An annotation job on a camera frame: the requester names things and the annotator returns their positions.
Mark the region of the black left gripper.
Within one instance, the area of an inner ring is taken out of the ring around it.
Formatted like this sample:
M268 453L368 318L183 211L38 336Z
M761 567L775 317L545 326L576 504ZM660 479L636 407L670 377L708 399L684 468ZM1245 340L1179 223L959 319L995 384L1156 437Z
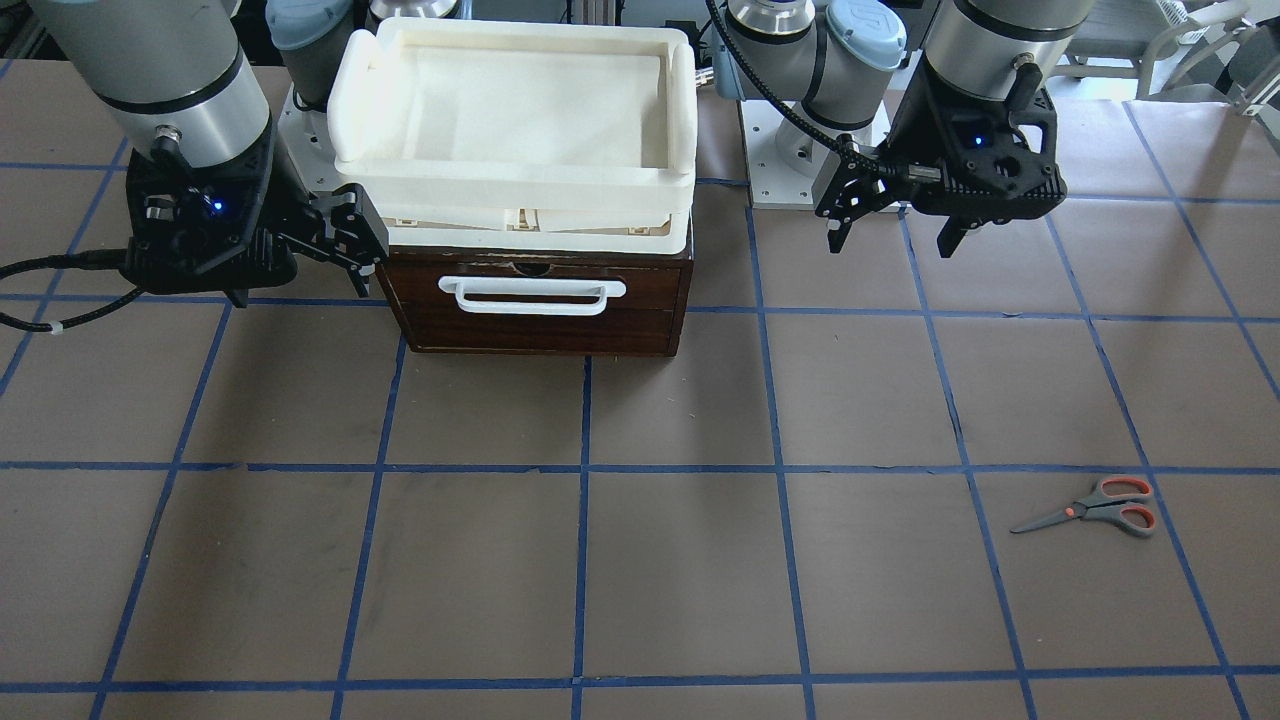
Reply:
M908 164L856 149L831 152L814 181L814 214L827 222L832 254L854 222L904 197L947 217L936 237L950 259L973 229L968 217L1043 217L1068 196L1056 163L1057 117L1039 72L1018 72L1004 100L986 100L918 72L893 118L888 155L941 169L938 183L902 184Z

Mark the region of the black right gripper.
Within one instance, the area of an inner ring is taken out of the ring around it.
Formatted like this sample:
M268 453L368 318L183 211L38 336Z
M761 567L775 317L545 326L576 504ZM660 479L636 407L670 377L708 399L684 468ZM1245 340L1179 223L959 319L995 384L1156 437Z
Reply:
M157 126L125 177L132 227L123 277L155 295L221 291L233 307L250 291L297 275L294 255L347 272L360 297L389 258L388 229L362 186L312 196L276 151L273 120L239 155L196 168L174 126Z

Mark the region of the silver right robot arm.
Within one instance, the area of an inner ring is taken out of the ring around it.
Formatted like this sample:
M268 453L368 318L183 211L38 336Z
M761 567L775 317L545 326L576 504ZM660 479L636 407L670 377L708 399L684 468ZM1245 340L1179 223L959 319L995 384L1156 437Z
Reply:
M343 269L358 296L388 258L361 184L305 187L269 102L216 1L35 1L87 86L133 145L127 249L93 259L155 295L291 283L297 255Z

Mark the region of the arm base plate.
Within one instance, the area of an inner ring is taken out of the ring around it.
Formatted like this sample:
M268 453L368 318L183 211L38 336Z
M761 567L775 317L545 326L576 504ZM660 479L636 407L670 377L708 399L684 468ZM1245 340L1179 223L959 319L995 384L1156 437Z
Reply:
M308 192L330 193L346 182L335 169L335 151L326 113L302 102L293 83L282 105L278 135L296 174Z
M829 150L786 122L765 100L739 104L751 204L813 211L815 177Z

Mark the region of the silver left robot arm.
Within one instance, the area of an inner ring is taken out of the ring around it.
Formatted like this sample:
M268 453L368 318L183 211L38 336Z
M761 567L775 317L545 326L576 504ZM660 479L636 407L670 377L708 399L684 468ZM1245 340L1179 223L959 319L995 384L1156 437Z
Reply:
M877 145L859 140L906 60L909 31L882 1L709 1L714 73L727 96L768 102L813 178L831 252L895 202L945 220L950 258L987 224L1047 215L1068 196L1044 79L1088 1L942 1Z

